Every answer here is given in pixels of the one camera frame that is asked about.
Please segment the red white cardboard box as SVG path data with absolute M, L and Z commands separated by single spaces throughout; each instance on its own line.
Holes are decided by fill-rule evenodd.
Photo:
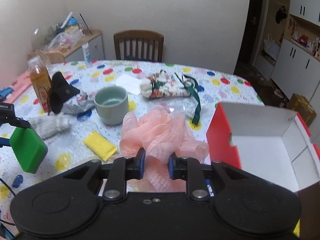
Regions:
M 293 192 L 319 182 L 319 148 L 295 111 L 220 102 L 206 136 L 211 161 L 222 161 Z

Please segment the wooden side cabinet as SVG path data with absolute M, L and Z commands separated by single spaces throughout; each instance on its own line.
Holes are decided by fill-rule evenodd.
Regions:
M 104 60 L 104 46 L 103 46 L 103 37 L 102 32 L 98 29 L 92 30 L 91 36 L 83 37 L 74 48 L 66 51 L 65 53 L 54 52 L 54 53 L 44 53 L 41 55 L 41 59 L 49 60 L 50 63 L 64 63 L 72 61 L 84 61 L 84 54 L 82 51 L 82 45 L 88 43 L 89 50 L 91 53 L 91 58 L 95 60 Z

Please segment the brown wooden chair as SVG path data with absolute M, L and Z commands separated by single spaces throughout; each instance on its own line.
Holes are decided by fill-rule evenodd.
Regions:
M 125 30 L 114 34 L 117 60 L 162 62 L 164 36 L 150 30 Z

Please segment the black drawstring pouch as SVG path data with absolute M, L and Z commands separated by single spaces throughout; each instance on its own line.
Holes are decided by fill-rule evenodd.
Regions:
M 59 114 L 63 104 L 78 95 L 80 90 L 70 85 L 61 72 L 52 77 L 52 87 L 49 94 L 49 106 L 54 114 Z

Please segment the panda print packet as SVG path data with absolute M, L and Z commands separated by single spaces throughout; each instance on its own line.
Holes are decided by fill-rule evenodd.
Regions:
M 77 115 L 85 113 L 95 107 L 92 95 L 80 91 L 79 94 L 73 96 L 63 103 L 61 112 L 64 114 Z

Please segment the yellow sponge cloth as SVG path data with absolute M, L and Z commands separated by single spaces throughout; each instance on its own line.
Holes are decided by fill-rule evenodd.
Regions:
M 108 159 L 117 151 L 117 146 L 110 143 L 97 131 L 92 131 L 87 137 L 85 137 L 83 142 L 103 161 L 108 161 Z

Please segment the clear plastic bag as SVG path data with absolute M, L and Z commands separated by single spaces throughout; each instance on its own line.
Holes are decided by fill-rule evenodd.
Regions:
M 193 118 L 198 103 L 189 98 L 162 98 L 148 102 L 148 112 L 155 106 L 162 106 L 169 114 L 184 114 Z

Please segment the clear bag of snacks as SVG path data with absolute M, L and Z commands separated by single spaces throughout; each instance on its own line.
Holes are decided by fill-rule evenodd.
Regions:
M 56 35 L 48 44 L 47 52 L 49 53 L 65 53 L 75 47 L 75 45 L 84 37 L 80 29 L 76 29 L 73 33 L 61 32 Z

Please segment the christmas print fabric bag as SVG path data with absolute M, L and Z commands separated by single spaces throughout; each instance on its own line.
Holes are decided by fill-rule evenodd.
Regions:
M 169 74 L 165 70 L 151 74 L 140 82 L 139 90 L 147 99 L 162 98 L 188 98 L 192 97 L 195 109 L 192 111 L 192 123 L 198 125 L 200 122 L 201 101 L 199 97 L 199 84 L 191 76 L 177 73 Z

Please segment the balloon print tablecloth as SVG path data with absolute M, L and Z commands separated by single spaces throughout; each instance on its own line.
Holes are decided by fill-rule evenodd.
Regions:
M 147 99 L 140 94 L 129 94 L 128 115 L 116 126 L 103 123 L 95 109 L 70 115 L 70 129 L 46 141 L 49 151 L 35 174 L 21 169 L 11 148 L 2 148 L 1 222 L 8 228 L 9 236 L 18 233 L 10 214 L 14 195 L 95 159 L 97 155 L 84 144 L 84 139 L 91 132 L 98 132 L 117 147 L 114 155 L 109 157 L 109 162 L 132 155 L 134 150 L 142 146 L 146 147 L 146 158 L 151 161 L 152 167 L 147 169 L 142 180 L 129 182 L 131 190 L 184 191 L 184 181 L 169 178 L 169 151 L 187 153 L 207 163 L 206 133 L 218 103 L 262 104 L 251 84 L 241 77 L 178 64 L 99 61 L 86 67 L 83 62 L 71 62 L 54 66 L 52 72 L 61 72 L 69 84 L 92 95 L 103 88 L 116 86 L 122 77 L 140 81 L 160 73 L 181 87 L 181 81 L 189 76 L 199 84 L 199 98 Z

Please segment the white wall cabinets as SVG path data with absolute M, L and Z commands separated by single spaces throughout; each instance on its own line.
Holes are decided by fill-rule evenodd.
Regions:
M 254 67 L 287 97 L 319 88 L 319 0 L 263 0 Z

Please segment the bubble wrap sheet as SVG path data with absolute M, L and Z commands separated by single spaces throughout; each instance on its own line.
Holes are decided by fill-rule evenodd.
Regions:
M 52 163 L 58 171 L 66 170 L 72 166 L 80 165 L 92 159 L 98 159 L 106 163 L 118 153 L 118 150 L 108 161 L 103 161 L 83 142 L 92 131 L 97 131 L 105 137 L 110 143 L 116 145 L 116 141 L 103 134 L 103 129 L 91 121 L 76 122 L 71 124 L 70 128 L 61 132 L 45 143 L 48 146 L 46 161 Z

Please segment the pink mesh bath pouf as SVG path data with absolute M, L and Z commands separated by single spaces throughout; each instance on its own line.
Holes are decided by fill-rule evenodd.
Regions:
M 169 177 L 168 162 L 172 153 L 178 157 L 192 157 L 204 163 L 209 153 L 206 142 L 196 140 L 182 114 L 169 114 L 162 106 L 155 106 L 141 118 L 132 112 L 123 119 L 120 153 L 136 156 L 145 150 L 145 167 L 141 180 L 129 180 L 129 187 L 138 192 L 183 192 L 185 181 Z

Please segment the green sponge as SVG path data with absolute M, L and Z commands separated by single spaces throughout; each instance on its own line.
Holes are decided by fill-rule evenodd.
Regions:
M 48 152 L 41 137 L 31 128 L 16 127 L 9 142 L 22 170 L 35 174 Z

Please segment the grey fluffy cloth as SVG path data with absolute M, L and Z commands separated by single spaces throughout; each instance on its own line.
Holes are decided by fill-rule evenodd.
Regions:
M 49 139 L 70 128 L 70 122 L 64 116 L 38 116 L 29 120 L 31 128 L 41 139 Z

